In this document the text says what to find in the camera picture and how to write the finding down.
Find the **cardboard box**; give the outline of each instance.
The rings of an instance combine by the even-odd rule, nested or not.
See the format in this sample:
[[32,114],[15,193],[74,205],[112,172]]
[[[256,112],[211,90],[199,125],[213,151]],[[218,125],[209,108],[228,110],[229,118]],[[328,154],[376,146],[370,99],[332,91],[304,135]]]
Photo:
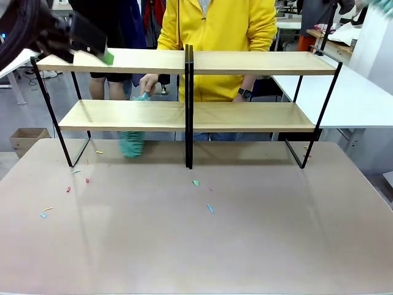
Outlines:
[[19,159],[42,138],[50,138],[46,128],[19,128],[10,137],[10,142]]

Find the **yellow hoodie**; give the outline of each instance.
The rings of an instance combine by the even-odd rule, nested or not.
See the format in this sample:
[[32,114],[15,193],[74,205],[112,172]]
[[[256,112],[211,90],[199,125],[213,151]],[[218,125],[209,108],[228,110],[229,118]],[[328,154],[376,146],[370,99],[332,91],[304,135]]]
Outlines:
[[[177,50],[182,49],[183,44],[191,44],[194,51],[268,51],[277,30],[274,2],[211,0],[204,18],[199,0],[167,0],[158,49]],[[195,76],[194,99],[232,101],[242,81],[243,76]],[[183,100],[183,83],[180,93]]]

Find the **black metal frame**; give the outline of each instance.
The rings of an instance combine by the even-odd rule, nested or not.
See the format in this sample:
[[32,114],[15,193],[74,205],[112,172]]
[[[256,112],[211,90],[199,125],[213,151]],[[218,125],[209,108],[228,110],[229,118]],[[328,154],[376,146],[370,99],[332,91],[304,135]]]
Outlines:
[[185,166],[193,163],[194,117],[194,52],[193,46],[185,46]]
[[[67,150],[66,143],[64,142],[63,135],[61,134],[61,130],[60,130],[59,124],[57,122],[55,112],[53,111],[52,105],[50,103],[49,93],[48,93],[48,91],[46,89],[46,86],[45,86],[45,84],[44,84],[44,82],[43,82],[43,80],[41,78],[40,73],[39,73],[39,69],[38,69],[37,63],[36,63],[36,58],[35,57],[31,57],[30,61],[31,61],[31,65],[33,66],[33,71],[34,71],[34,73],[35,73],[35,75],[37,77],[37,81],[38,81],[39,87],[41,89],[42,95],[44,96],[45,103],[46,103],[46,105],[48,107],[48,111],[49,111],[50,117],[52,118],[52,122],[53,122],[53,124],[55,126],[57,135],[59,137],[59,140],[60,140],[60,143],[61,143],[61,147],[63,148],[64,155],[66,156],[66,160],[67,160],[68,166],[70,166],[72,168],[72,167],[74,167],[77,164],[78,160],[80,159],[81,155],[83,154],[83,152],[84,152],[88,142],[90,141],[91,133],[90,133],[90,131],[87,132],[88,138],[84,142],[84,144],[81,147],[80,151],[78,152],[74,163],[72,163],[71,158],[70,158],[69,153],[68,153],[68,150]],[[78,96],[78,100],[81,100],[82,97],[80,95],[79,86],[78,86],[78,82],[76,80],[75,72],[71,72],[71,75],[72,75],[72,80],[74,81],[75,90],[76,90],[76,93],[77,93],[77,96]]]
[[[331,58],[332,60],[334,60],[335,62],[338,63],[338,66],[337,66],[337,69],[336,69],[335,74],[333,76],[332,83],[330,84],[329,91],[327,92],[327,96],[326,96],[325,102],[324,102],[324,104],[322,106],[321,113],[319,114],[319,117],[318,117],[318,120],[317,120],[317,124],[315,125],[313,134],[311,135],[311,141],[310,141],[310,143],[308,145],[308,148],[307,148],[307,151],[306,151],[306,154],[305,154],[305,158],[303,159],[303,162],[296,155],[296,152],[294,151],[293,147],[290,145],[288,139],[285,139],[285,143],[287,144],[291,154],[293,155],[293,157],[295,158],[296,162],[298,163],[298,165],[299,165],[299,167],[301,169],[304,169],[306,167],[306,164],[307,164],[307,161],[308,161],[308,157],[309,157],[309,155],[311,153],[311,149],[313,148],[314,142],[318,140],[319,127],[321,126],[321,122],[322,122],[322,119],[324,117],[327,104],[329,103],[329,99],[332,96],[332,92],[333,92],[334,86],[336,84],[338,75],[339,75],[339,73],[341,71],[341,67],[343,66],[342,61],[337,60],[336,58],[334,58],[331,55],[327,54],[323,50],[318,49],[317,47],[315,47],[313,45],[308,47],[308,51],[311,52],[311,49],[314,49],[315,52],[320,52],[323,55],[326,55],[327,57]],[[302,80],[303,80],[303,76],[300,76],[299,77],[299,82],[297,84],[296,92],[295,92],[294,103],[296,103],[296,99],[297,99],[297,96],[299,94],[300,85],[302,84]]]

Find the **white table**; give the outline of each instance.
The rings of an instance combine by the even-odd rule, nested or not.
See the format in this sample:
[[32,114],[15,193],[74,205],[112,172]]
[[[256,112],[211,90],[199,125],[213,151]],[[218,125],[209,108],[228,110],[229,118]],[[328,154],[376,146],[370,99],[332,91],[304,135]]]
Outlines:
[[23,51],[16,57],[16,59],[11,61],[8,66],[6,66],[3,70],[0,71],[0,78],[3,78],[5,76],[8,77],[8,80],[11,83],[12,90],[17,97],[18,104],[25,104],[26,101],[23,98],[23,94],[19,89],[18,83],[12,71],[24,65],[25,63],[28,63],[31,57],[35,57],[37,55],[38,53],[30,49],[23,49]]
[[300,30],[302,27],[302,19],[301,18],[278,18],[277,19],[277,37],[276,37],[276,47],[274,48],[274,51],[277,51],[278,49],[278,43],[280,40],[280,33],[281,30]]
[[[292,101],[298,76],[273,76],[284,95]],[[316,124],[332,76],[304,76],[296,103]],[[393,97],[360,74],[343,66],[321,122],[323,129],[339,129],[348,139],[345,148],[357,145],[366,128],[393,127]]]

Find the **hand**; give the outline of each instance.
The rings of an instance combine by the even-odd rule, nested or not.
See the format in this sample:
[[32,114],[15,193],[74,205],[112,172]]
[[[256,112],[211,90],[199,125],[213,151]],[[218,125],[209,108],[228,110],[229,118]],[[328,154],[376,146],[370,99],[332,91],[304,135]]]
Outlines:
[[140,81],[141,96],[147,92],[150,95],[154,93],[155,84],[158,82],[158,74],[146,74]]
[[247,101],[241,94],[237,94],[237,96],[233,99],[233,103],[245,103]]

